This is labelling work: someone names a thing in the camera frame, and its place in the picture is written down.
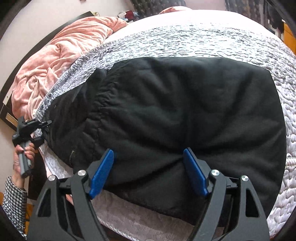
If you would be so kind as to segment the checkered sleeve left forearm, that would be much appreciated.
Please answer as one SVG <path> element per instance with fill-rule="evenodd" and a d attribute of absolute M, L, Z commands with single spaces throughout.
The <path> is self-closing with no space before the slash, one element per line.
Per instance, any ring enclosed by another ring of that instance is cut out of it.
<path fill-rule="evenodd" d="M 27 192 L 23 188 L 17 187 L 12 176 L 8 176 L 5 182 L 3 210 L 16 230 L 26 240 L 26 204 Z"/>

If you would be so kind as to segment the person's left hand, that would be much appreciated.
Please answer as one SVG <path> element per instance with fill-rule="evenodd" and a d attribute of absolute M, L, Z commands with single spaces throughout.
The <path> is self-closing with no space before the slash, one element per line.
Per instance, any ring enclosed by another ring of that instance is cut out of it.
<path fill-rule="evenodd" d="M 13 184 L 20 188 L 24 189 L 25 178 L 22 177 L 22 169 L 23 169 L 23 155 L 25 155 L 34 165 L 34 157 L 35 157 L 35 146 L 33 143 L 29 143 L 27 147 L 24 149 L 17 145 L 14 151 L 14 161 L 13 161 L 13 174 L 11 180 Z"/>

